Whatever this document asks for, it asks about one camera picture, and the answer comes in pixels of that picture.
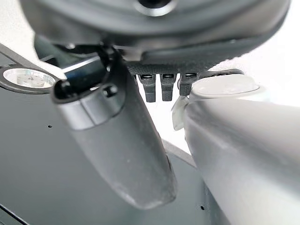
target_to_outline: black rubber cover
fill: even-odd
[[[86,127],[92,126],[91,128],[74,130],[74,127],[78,126],[70,126],[70,124],[69,126],[84,154],[104,180],[131,205],[143,210],[152,209],[175,199],[176,179],[161,138],[140,96],[135,78],[124,65],[122,68],[111,69],[112,74],[120,71],[125,72],[122,77],[126,79],[122,84],[125,86],[126,99],[117,115],[112,114],[109,120],[97,124],[95,118],[98,116],[98,111],[93,109],[99,108],[101,99],[94,99],[93,104],[84,104],[85,98],[90,98],[93,92],[80,99],[80,102],[75,100],[66,103],[64,107],[69,106],[72,109],[72,106],[79,102],[85,109],[82,110],[81,118],[86,116],[91,118],[92,122],[86,124]],[[52,97],[54,102],[59,102],[55,99],[55,95]],[[64,109],[65,118],[67,112],[69,117],[75,115],[74,110]],[[72,120],[74,123],[83,123],[79,121],[80,117],[76,118],[79,119]]]

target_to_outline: gray metal panel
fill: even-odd
[[[207,225],[199,172],[171,156],[178,196],[140,211],[99,177],[48,95],[0,89],[0,203],[31,225]]]

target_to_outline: white background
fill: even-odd
[[[24,19],[17,0],[1,0],[0,43],[29,59],[58,77],[58,68],[37,60],[33,50],[33,31]],[[300,1],[292,2],[291,10],[282,29],[266,44],[240,58],[225,61],[212,70],[239,68],[256,82],[268,88],[278,104],[300,106]],[[160,83],[157,83],[157,102],[147,104],[162,138],[188,151],[184,131],[173,131],[171,108],[178,97],[174,89],[173,102],[160,101]]]

